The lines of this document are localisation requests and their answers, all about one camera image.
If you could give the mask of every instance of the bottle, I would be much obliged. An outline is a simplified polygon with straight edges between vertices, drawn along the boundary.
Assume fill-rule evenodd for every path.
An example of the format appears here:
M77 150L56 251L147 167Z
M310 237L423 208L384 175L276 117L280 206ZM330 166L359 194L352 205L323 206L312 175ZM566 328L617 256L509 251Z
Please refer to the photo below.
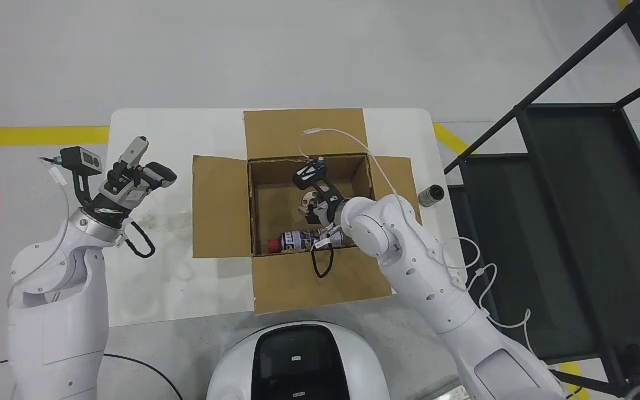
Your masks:
M342 232L336 232L331 236L331 245L334 248L342 245L342 235ZM270 254L310 251L313 243L326 238L327 234L321 235L319 230L290 231L280 235L279 239L269 240L267 247Z
M418 195L422 207L430 207L444 198L444 189L440 185L431 185Z

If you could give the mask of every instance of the white robot body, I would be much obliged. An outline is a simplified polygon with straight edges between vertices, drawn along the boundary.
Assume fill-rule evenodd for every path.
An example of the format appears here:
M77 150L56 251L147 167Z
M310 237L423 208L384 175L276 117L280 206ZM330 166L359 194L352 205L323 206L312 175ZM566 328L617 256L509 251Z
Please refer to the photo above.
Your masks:
M340 224L359 248L378 259L394 290L442 338L472 398L510 399L523 393L564 397L547 366L500 333L460 288L444 266L453 262L415 220L406 199L394 194L378 201L351 199Z
M109 332L101 249L113 246L113 242L89 235L86 228L95 228L97 223L81 210L66 223L66 236L56 255L22 285L9 308L9 362L24 399L96 397ZM92 233L107 235L104 238L110 234L107 227L99 234ZM29 272L25 265L37 265L44 258L41 248L51 251L58 240L23 249L13 263L14 281ZM47 302L45 293L71 288L76 282L84 284L79 293Z
M328 365L316 358L319 356L316 352L325 351L323 347L327 343L320 340L316 341L317 347L310 345L309 337L302 338L303 334L298 334L296 331L299 332L300 329L305 328L319 328L330 334L337 346L338 359L333 361L337 361L338 365L335 363ZM271 346L269 343L264 344L265 339L269 335L275 336L279 333L282 337L274 339L275 344L278 344L276 356L278 359L271 359L269 355L265 357L267 360L261 359L261 355L269 353L268 349L262 349L261 352L261 347ZM306 340L306 343L281 345L287 341L295 341L296 338L300 338L301 341ZM338 369L336 375L321 371L335 367ZM344 379L343 383L346 383L348 397L341 397L345 392L335 388L341 385L341 377ZM286 384L287 387L280 390L278 387L280 383ZM263 393L252 393L252 388L263 388ZM338 325L315 321L272 326L242 340L223 357L216 367L209 384L207 400L250 400L259 399L261 395L265 398L272 396L268 398L300 400L317 398L389 400L389 390L382 367L369 344L360 336Z

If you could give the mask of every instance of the cylindrical can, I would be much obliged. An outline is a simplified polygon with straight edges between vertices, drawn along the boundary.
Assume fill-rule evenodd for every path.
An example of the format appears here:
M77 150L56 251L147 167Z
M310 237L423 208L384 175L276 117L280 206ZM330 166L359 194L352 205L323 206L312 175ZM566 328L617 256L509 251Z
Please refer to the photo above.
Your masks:
M440 185L431 185L418 195L422 207L430 207L444 198L444 189Z

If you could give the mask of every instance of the white table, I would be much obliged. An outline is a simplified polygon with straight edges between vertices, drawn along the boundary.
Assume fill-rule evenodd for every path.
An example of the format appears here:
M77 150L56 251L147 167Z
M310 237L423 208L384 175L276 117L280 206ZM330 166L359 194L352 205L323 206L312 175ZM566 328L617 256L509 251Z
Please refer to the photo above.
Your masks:
M253 310L251 260L192 258L194 154L246 159L245 109L122 109L111 117L107 165L135 136L150 145L143 163L157 161L178 180L158 189L132 213L157 248L149 259L129 249L106 249L110 326ZM421 109L365 108L369 148L375 155L409 157L416 189L446 187L431 116ZM440 239L457 236L448 195L421 207L423 225ZM142 238L128 230L135 243ZM456 263L460 247L447 247Z

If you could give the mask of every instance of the cardboard box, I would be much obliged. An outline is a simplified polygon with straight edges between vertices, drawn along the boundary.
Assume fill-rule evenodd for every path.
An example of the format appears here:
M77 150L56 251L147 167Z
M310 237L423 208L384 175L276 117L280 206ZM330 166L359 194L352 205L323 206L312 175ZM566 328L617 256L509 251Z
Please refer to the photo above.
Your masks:
M268 254L267 241L283 232L317 229L297 207L305 192L291 181L305 164L298 140L305 129L331 127L367 143L361 109L245 112L247 160L194 156L193 256L251 257L257 313L389 296L375 259L346 244L335 250L333 269L316 277L308 252ZM363 149L339 133L305 136L302 148L325 157L329 179L345 197L379 199L391 192ZM376 157L396 190L418 210L407 158ZM318 251L318 267L329 252Z

